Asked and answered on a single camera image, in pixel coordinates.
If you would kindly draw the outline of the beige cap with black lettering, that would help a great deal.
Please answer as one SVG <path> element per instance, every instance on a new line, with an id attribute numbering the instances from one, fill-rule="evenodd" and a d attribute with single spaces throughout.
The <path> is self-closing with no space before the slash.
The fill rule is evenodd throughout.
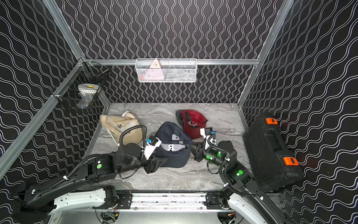
<path id="1" fill-rule="evenodd" d="M 119 146 L 119 140 L 122 133 L 134 126 L 139 125 L 138 120 L 131 113 L 127 113 L 125 117 L 100 115 L 100 121 L 103 127 L 107 129 L 115 144 Z M 130 131 L 123 138 L 123 143 L 140 143 L 143 139 L 142 129 L 138 128 Z"/>

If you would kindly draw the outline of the red and black cap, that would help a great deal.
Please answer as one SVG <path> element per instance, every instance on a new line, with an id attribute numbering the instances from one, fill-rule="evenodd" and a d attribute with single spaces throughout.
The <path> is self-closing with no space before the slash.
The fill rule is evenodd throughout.
<path id="1" fill-rule="evenodd" d="M 206 127 L 207 118 L 195 110 L 183 110 L 181 112 L 184 124 L 184 132 L 186 132 L 192 139 L 201 137 L 200 130 Z"/>

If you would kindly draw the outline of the navy blue baseball cap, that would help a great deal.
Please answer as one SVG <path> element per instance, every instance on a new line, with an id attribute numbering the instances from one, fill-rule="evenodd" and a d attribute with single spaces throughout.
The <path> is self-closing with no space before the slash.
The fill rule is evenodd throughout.
<path id="1" fill-rule="evenodd" d="M 156 157 L 167 160 L 161 167 L 182 168 L 187 164 L 193 141 L 186 132 L 175 123 L 167 121 L 160 126 L 155 136 L 162 141 L 155 150 Z"/>

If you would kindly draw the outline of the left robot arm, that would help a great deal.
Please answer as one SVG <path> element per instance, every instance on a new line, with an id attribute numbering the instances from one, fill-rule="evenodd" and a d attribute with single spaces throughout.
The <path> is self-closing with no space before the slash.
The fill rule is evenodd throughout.
<path id="1" fill-rule="evenodd" d="M 122 145 L 116 152 L 87 156 L 63 177 L 24 187 L 18 193 L 21 206 L 12 216 L 23 224 L 38 222 L 58 208 L 55 199 L 60 196 L 141 167 L 148 174 L 154 173 L 166 162 L 167 158 L 157 157 L 155 152 L 146 159 L 142 148 L 135 143 Z"/>

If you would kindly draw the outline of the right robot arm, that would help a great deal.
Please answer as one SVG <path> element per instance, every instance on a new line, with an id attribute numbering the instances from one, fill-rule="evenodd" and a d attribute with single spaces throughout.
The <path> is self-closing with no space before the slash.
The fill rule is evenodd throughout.
<path id="1" fill-rule="evenodd" d="M 237 160 L 237 151 L 232 142 L 213 144 L 195 143 L 191 151 L 196 161 L 205 160 L 207 165 L 218 167 L 216 172 L 224 187 L 206 197 L 205 205 L 210 208 L 233 210 L 227 214 L 225 224 L 234 223 L 238 216 L 255 224 L 290 224 L 277 205 L 259 187 L 250 171 Z"/>

